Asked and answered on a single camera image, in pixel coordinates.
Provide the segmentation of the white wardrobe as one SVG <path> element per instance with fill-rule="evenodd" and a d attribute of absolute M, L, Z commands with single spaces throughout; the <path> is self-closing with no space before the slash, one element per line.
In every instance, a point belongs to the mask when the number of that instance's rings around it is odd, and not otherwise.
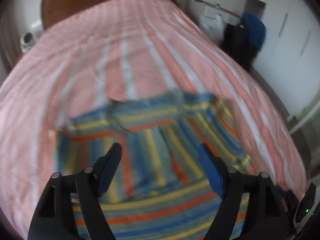
<path fill-rule="evenodd" d="M 304 0 L 260 1 L 266 39 L 253 67 L 298 116 L 319 90 L 319 23 Z"/>

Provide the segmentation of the white desk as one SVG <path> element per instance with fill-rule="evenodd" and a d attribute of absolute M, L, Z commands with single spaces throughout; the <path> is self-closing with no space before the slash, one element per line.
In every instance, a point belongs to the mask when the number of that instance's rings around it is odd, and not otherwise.
<path fill-rule="evenodd" d="M 187 16 L 199 27 L 202 24 L 212 26 L 221 22 L 225 29 L 228 25 L 237 25 L 241 19 L 238 12 L 221 7 L 219 2 L 209 3 L 203 0 L 187 0 Z"/>

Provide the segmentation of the pink striped bed cover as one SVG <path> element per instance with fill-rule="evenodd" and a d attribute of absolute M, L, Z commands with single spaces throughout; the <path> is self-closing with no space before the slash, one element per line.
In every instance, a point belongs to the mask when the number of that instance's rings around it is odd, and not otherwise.
<path fill-rule="evenodd" d="M 254 172 L 298 199 L 306 171 L 258 84 L 169 0 L 110 0 L 50 27 L 1 86 L 1 210 L 26 239 L 68 120 L 181 90 L 226 99 Z"/>

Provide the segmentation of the blue garment on chair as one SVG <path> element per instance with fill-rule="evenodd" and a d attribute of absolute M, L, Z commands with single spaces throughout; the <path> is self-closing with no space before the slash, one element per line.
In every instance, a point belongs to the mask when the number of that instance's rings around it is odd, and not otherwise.
<path fill-rule="evenodd" d="M 260 51 L 266 38 L 266 27 L 263 22 L 256 15 L 244 12 L 241 24 L 248 31 L 249 43 Z"/>

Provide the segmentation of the black jacket on chair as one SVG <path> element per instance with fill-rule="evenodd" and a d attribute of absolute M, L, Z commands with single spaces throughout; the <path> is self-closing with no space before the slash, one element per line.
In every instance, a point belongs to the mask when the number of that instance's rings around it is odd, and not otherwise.
<path fill-rule="evenodd" d="M 243 25 L 227 24 L 220 48 L 246 72 L 250 72 L 258 49 L 249 41 L 249 31 Z"/>

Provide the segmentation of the white plastic bag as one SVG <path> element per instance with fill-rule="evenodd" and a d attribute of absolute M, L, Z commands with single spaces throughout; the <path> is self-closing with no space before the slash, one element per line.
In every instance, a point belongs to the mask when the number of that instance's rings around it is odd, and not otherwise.
<path fill-rule="evenodd" d="M 215 18 L 201 16 L 199 28 L 217 46 L 219 46 L 224 39 L 225 25 L 221 14 L 217 14 Z"/>

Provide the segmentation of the striped knit sweater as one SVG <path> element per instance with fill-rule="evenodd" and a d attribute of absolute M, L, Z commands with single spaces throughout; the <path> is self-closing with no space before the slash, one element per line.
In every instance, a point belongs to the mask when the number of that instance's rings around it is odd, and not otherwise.
<path fill-rule="evenodd" d="M 55 167 L 75 174 L 114 143 L 121 161 L 99 202 L 116 239 L 205 236 L 221 198 L 199 161 L 201 144 L 241 173 L 254 172 L 228 100 L 209 93 L 173 90 L 72 118 L 58 132 Z"/>

